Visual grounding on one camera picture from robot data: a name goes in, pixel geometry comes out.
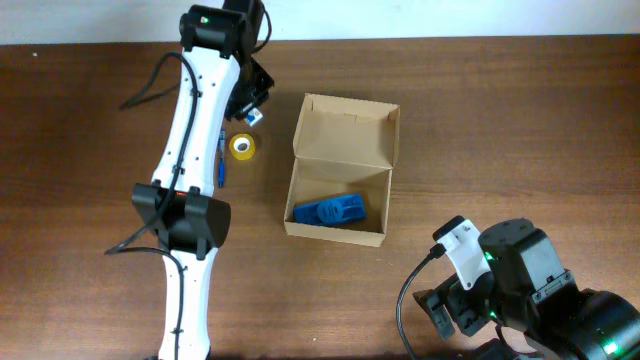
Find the small white blue box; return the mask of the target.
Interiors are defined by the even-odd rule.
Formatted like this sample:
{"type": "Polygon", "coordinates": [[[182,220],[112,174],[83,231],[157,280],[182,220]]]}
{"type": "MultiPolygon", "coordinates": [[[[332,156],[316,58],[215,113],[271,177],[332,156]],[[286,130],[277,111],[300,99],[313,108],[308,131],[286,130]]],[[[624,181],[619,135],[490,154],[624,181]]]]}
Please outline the small white blue box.
{"type": "Polygon", "coordinates": [[[245,117],[245,122],[250,126],[254,127],[264,118],[263,113],[258,108],[253,108],[250,110],[245,117]]]}

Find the brown cardboard box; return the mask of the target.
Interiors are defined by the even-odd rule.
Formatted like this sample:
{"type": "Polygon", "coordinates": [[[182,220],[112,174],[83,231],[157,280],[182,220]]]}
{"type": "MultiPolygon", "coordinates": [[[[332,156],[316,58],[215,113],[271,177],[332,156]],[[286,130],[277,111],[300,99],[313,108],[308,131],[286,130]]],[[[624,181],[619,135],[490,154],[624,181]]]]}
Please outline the brown cardboard box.
{"type": "Polygon", "coordinates": [[[400,106],[307,93],[293,152],[286,234],[379,247],[387,234],[393,168],[400,153],[400,106]],[[363,197],[363,220],[318,226],[295,219],[296,207],[352,194],[363,197]]]}

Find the blue plastic case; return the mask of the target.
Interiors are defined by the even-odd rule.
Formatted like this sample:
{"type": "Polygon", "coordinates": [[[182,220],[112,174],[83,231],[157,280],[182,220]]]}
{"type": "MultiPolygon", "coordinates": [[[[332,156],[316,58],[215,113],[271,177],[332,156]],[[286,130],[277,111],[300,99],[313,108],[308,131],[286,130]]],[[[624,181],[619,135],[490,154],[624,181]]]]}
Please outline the blue plastic case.
{"type": "Polygon", "coordinates": [[[360,194],[348,194],[299,205],[294,208],[296,223],[336,227],[362,221],[367,217],[360,194]]]}

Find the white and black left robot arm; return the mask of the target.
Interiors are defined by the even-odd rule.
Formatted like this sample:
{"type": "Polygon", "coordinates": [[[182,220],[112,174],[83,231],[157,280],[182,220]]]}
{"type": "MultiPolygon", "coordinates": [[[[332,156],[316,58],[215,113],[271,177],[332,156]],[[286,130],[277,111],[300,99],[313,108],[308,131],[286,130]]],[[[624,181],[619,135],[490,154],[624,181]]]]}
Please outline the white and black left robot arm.
{"type": "Polygon", "coordinates": [[[145,233],[158,244],[166,271],[166,317],[160,359],[207,359],[207,312],[212,268],[230,227],[231,208],[214,191],[222,172],[220,142],[226,120],[259,122],[273,78],[255,60],[266,45],[259,37],[271,23],[260,0],[194,5],[179,21],[179,52],[164,65],[181,66],[178,98],[162,157],[147,184],[136,184],[132,203],[143,226],[110,254],[136,253],[145,233]]]}

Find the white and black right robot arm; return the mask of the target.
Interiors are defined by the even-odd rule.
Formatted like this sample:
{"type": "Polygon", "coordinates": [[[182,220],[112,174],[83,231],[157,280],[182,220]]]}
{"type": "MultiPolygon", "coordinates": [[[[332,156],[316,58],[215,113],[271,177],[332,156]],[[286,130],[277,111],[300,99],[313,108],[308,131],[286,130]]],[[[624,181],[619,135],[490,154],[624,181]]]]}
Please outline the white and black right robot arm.
{"type": "Polygon", "coordinates": [[[454,274],[413,298],[442,339],[471,337],[489,323],[522,333],[530,359],[636,359],[639,311],[609,291],[579,289],[548,237],[524,218],[484,231],[456,216],[433,234],[428,257],[454,274]]]}

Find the yellow tape roll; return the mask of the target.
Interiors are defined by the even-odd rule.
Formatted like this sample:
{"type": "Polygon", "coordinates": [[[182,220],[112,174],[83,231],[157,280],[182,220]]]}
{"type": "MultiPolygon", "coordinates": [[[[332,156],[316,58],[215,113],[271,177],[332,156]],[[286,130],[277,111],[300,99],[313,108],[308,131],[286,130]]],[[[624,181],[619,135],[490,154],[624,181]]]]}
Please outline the yellow tape roll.
{"type": "Polygon", "coordinates": [[[254,157],[256,145],[251,135],[240,133],[231,138],[229,149],[234,159],[245,161],[254,157]]]}

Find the blue ballpoint pen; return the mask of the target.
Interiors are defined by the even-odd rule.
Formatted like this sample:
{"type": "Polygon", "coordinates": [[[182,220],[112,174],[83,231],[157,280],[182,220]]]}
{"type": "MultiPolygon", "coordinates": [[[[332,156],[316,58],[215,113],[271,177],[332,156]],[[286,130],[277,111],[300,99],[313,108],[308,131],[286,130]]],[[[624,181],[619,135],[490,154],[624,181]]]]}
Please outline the blue ballpoint pen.
{"type": "Polygon", "coordinates": [[[224,187],[225,177],[226,177],[225,144],[226,144],[226,131],[224,129],[221,129],[219,134],[219,139],[218,139],[218,145],[217,145],[217,155],[218,155],[217,175],[218,175],[219,188],[224,187]]]}

